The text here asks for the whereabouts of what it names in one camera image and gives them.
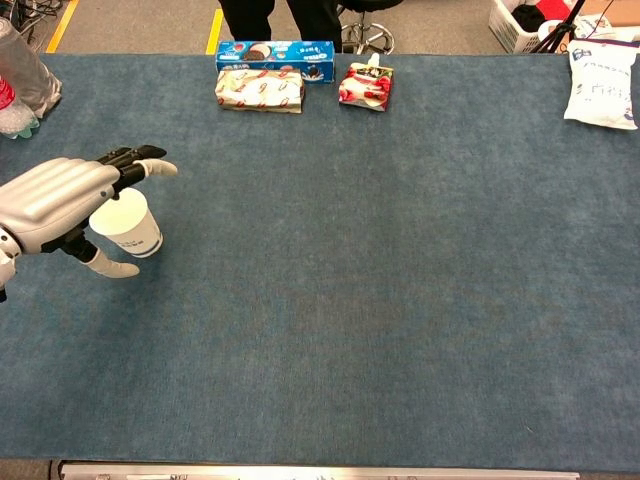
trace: white paper cup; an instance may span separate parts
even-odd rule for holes
[[[119,200],[107,200],[91,215],[89,225],[134,257],[148,257],[162,246],[162,233],[147,199],[133,188],[122,190]]]
[[[538,28],[538,40],[542,41],[562,23],[562,20],[547,20]]]

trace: bottle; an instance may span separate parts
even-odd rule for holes
[[[0,133],[5,137],[31,137],[31,130],[40,123],[13,90],[9,82],[0,77]]]

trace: oreo box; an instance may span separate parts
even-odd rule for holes
[[[305,82],[333,82],[333,42],[220,42],[218,71],[300,70]]]

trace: person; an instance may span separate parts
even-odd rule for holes
[[[337,0],[287,0],[302,40],[330,40],[342,51]],[[268,17],[275,0],[220,0],[224,17],[236,41],[271,40]]]

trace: robotic arm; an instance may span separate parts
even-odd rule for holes
[[[123,278],[138,267],[117,263],[84,236],[89,217],[124,188],[150,175],[176,175],[152,145],[123,147],[94,161],[56,158],[0,186],[0,302],[20,255],[62,249],[95,272]]]

